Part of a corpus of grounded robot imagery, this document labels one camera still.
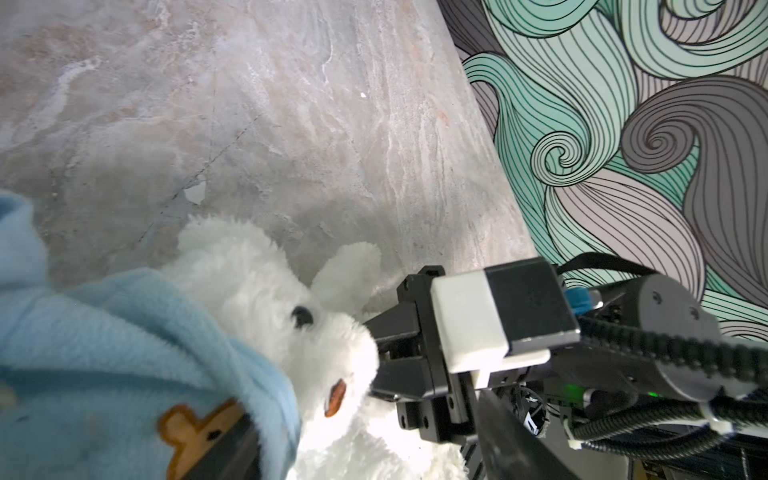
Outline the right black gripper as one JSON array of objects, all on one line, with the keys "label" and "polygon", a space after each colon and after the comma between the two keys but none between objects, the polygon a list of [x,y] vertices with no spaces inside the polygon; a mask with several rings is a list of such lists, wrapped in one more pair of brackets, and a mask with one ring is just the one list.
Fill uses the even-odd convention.
[{"label": "right black gripper", "polygon": [[618,447],[625,435],[662,424],[704,425],[676,447],[710,447],[733,434],[767,428],[767,405],[753,393],[767,385],[767,351],[727,340],[717,319],[678,281],[636,263],[614,263],[613,283],[567,287],[577,265],[552,264],[580,327],[578,343],[551,352],[548,362],[496,372],[477,389],[470,373],[447,371],[430,287],[439,266],[407,277],[398,302],[367,322],[379,351],[375,398],[395,405],[400,426],[427,441],[476,441],[481,390],[520,392],[549,404],[574,447]]}]

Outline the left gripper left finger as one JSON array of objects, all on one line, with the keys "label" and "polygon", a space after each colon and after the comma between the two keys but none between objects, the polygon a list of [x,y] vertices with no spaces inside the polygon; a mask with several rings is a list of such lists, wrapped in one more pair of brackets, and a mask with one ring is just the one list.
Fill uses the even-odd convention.
[{"label": "left gripper left finger", "polygon": [[250,416],[245,414],[216,439],[212,448],[182,479],[261,479],[260,460],[259,434]]}]

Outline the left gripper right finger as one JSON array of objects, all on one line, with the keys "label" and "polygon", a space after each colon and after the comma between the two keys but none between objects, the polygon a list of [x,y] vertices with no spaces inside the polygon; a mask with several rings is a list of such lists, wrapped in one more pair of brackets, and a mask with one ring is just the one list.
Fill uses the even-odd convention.
[{"label": "left gripper right finger", "polygon": [[492,391],[480,391],[475,419],[487,479],[578,479]]}]

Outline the white teddy bear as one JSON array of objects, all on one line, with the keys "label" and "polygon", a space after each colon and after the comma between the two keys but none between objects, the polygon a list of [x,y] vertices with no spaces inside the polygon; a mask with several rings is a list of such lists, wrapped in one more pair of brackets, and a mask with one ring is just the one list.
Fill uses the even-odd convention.
[{"label": "white teddy bear", "polygon": [[459,448],[401,428],[396,407],[373,398],[379,366],[364,306],[380,273],[371,243],[342,246],[310,284],[253,223],[193,216],[163,275],[223,330],[290,379],[302,422],[293,479],[463,479]]}]

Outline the light blue teddy hoodie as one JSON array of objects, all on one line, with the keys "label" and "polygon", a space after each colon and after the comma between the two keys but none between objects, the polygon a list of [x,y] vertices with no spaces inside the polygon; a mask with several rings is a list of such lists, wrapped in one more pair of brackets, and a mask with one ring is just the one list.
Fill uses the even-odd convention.
[{"label": "light blue teddy hoodie", "polygon": [[277,365],[151,269],[59,292],[25,197],[1,194],[1,475],[182,479],[245,414],[261,479],[301,430]]}]

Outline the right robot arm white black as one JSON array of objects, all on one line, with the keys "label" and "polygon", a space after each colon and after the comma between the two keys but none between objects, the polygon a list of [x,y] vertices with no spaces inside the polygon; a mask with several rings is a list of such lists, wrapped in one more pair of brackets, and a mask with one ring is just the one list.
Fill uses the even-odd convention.
[{"label": "right robot arm white black", "polygon": [[585,253],[447,275],[427,266],[367,322],[376,398],[399,426],[455,444],[473,479],[569,479],[538,439],[558,420],[573,450],[706,468],[767,433],[767,350],[723,337],[677,280]]}]

